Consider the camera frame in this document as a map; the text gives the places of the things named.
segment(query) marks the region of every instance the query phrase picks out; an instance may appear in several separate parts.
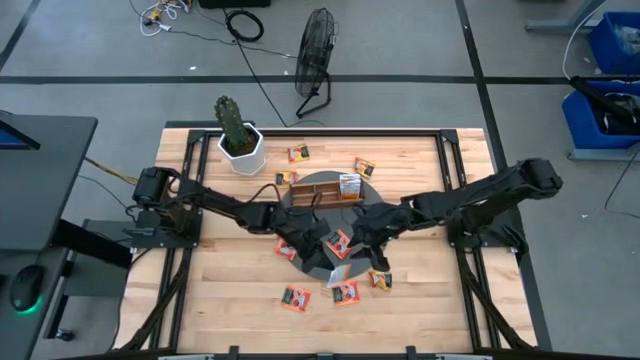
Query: green light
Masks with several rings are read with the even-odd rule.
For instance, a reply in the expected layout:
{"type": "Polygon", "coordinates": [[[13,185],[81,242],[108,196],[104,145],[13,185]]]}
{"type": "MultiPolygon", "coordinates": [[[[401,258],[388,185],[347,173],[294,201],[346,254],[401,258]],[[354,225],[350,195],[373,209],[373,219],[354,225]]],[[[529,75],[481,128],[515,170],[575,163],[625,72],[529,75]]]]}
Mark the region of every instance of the green light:
{"type": "Polygon", "coordinates": [[[29,316],[29,315],[33,315],[35,313],[38,312],[38,310],[40,310],[40,307],[42,306],[42,302],[44,301],[44,299],[42,298],[42,296],[38,297],[38,300],[36,300],[36,303],[33,304],[32,307],[28,308],[25,311],[16,311],[16,313],[18,313],[18,315],[22,315],[22,316],[29,316]]]}

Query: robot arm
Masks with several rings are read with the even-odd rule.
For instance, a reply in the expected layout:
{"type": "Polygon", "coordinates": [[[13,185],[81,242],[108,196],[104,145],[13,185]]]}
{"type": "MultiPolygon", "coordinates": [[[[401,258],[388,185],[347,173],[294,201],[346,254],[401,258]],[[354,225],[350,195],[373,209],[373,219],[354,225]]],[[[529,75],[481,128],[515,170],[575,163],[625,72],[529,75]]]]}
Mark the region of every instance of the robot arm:
{"type": "Polygon", "coordinates": [[[378,203],[356,212],[350,246],[364,248],[352,255],[370,258],[374,269],[389,271],[384,245],[404,231],[447,225],[458,236],[454,246],[472,247],[467,236],[490,226],[494,218],[525,199],[546,199],[558,193],[562,180],[547,160],[529,159],[463,188],[406,196],[400,205],[378,203]]]}
{"type": "Polygon", "coordinates": [[[186,177],[174,169],[152,167],[140,174],[133,200],[142,209],[138,222],[170,231],[174,236],[189,232],[189,212],[204,209],[235,220],[238,226],[258,235],[277,234],[296,249],[303,271],[313,267],[333,270],[331,260],[317,241],[329,233],[326,220],[316,221],[311,210],[285,208],[279,201],[242,202],[186,177]],[[173,181],[180,180],[180,191],[169,195],[173,181]]]}

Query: black mouse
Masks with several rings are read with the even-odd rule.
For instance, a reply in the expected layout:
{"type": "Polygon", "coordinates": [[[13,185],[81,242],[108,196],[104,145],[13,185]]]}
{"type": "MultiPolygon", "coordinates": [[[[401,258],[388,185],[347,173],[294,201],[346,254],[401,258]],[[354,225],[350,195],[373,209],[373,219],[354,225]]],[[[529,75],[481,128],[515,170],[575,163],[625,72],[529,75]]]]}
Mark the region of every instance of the black mouse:
{"type": "Polygon", "coordinates": [[[44,268],[29,265],[16,275],[11,283],[11,305],[16,311],[30,309],[38,301],[44,268]]]}

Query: electric fan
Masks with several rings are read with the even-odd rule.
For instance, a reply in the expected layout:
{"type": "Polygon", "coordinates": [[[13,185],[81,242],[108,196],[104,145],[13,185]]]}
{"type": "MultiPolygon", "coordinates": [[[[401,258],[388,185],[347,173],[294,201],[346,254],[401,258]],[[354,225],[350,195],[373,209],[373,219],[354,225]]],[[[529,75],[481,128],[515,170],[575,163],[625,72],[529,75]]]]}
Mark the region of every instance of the electric fan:
{"type": "Polygon", "coordinates": [[[307,99],[296,111],[298,118],[321,109],[331,102],[331,77],[327,67],[335,43],[334,25],[333,15],[325,8],[314,10],[307,21],[296,66],[296,91],[307,99]],[[319,95],[318,90],[325,79],[327,80],[327,100],[323,104],[303,111],[309,100],[319,95]]]}

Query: concrete floor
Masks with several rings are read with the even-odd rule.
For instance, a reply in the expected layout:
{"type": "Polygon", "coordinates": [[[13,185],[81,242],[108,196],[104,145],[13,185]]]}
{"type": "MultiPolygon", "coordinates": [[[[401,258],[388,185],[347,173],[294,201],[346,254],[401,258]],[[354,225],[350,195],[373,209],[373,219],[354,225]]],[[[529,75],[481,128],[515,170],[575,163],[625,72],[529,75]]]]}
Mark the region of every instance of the concrete floor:
{"type": "MultiPolygon", "coordinates": [[[[152,3],[133,1],[138,11],[152,3]]],[[[3,2],[0,49],[28,3],[3,2]]],[[[465,4],[485,76],[562,75],[567,36],[527,33],[523,24],[527,18],[566,17],[580,0],[465,4]]],[[[257,46],[295,55],[308,14],[322,6],[340,23],[332,74],[473,76],[456,5],[449,0],[273,0],[270,8],[251,9],[266,29],[257,46]]],[[[611,0],[606,10],[640,11],[640,4],[611,0]]],[[[223,19],[220,11],[204,12],[223,19]]],[[[168,23],[175,30],[231,39],[224,28],[197,13],[181,13],[168,23]]],[[[259,75],[295,73],[294,60],[261,52],[248,56],[259,75]]],[[[576,38],[567,68],[571,74],[594,75],[596,64],[584,36],[576,38]]],[[[250,73],[237,48],[178,34],[143,37],[126,0],[41,0],[0,71],[0,108],[97,117],[89,155],[131,175],[153,163],[167,120],[212,119],[212,103],[222,94],[241,104],[246,119],[259,126],[281,126],[254,83],[6,83],[12,76],[202,75],[250,73]]],[[[293,123],[301,102],[293,84],[268,83],[265,89],[285,121],[293,123]]],[[[638,224],[603,209],[624,164],[566,159],[572,142],[560,106],[571,91],[568,86],[489,85],[488,90],[508,162],[548,158],[565,181],[559,196],[520,207],[553,348],[640,356],[638,224]]],[[[474,84],[341,82],[334,84],[333,99],[310,118],[327,126],[485,127],[474,84]]],[[[130,198],[127,185],[90,167],[82,173],[99,179],[120,198],[130,198]]],[[[640,213],[640,193],[633,189],[639,177],[632,167],[612,207],[640,213]]],[[[64,216],[76,223],[84,218],[125,219],[108,194],[84,180],[76,183],[64,216]]],[[[40,341],[33,359],[106,350],[116,314],[117,299],[73,299],[63,327],[74,329],[78,338],[70,343],[40,341]]]]}

